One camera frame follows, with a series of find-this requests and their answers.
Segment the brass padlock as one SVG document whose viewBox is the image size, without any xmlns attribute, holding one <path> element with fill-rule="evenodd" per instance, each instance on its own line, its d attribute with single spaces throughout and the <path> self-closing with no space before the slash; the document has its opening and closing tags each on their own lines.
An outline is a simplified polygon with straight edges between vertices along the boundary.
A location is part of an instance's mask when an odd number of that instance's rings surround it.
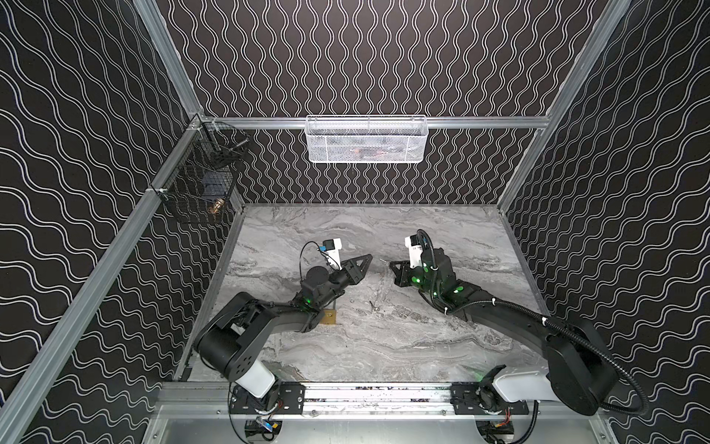
<svg viewBox="0 0 710 444">
<path fill-rule="evenodd" d="M 323 313 L 323 318 L 320 321 L 322 325 L 336 325 L 338 314 L 336 302 L 329 303 L 323 310 Z"/>
</svg>

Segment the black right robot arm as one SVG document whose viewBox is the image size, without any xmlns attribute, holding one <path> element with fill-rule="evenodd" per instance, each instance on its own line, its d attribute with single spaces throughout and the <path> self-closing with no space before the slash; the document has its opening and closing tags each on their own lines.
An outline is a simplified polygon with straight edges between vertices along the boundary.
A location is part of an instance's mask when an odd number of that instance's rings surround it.
<svg viewBox="0 0 710 444">
<path fill-rule="evenodd" d="M 551 388 L 559 401 L 578 414 L 595 414 L 621 377 L 590 322 L 571 324 L 544 316 L 459 279 L 441 248 L 425 252 L 419 266 L 411 266 L 409 260 L 388 266 L 396 286 L 418 290 L 438 312 L 490 327 L 541 355 L 547 361 L 541 386 Z"/>
</svg>

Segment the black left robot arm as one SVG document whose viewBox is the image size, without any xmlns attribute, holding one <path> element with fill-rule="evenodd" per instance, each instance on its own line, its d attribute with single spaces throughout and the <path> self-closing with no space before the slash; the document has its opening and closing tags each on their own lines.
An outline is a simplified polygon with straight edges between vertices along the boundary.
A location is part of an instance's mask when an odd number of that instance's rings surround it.
<svg viewBox="0 0 710 444">
<path fill-rule="evenodd" d="M 372 261 L 371 255 L 361 255 L 342 261 L 335 271 L 315 266 L 301 281 L 300 291 L 286 303 L 240 292 L 199 332 L 192 348 L 228 382 L 257 400 L 269 398 L 277 377 L 259 360 L 267 340 L 277 333 L 315 329 L 327 307 L 366 277 Z"/>
</svg>

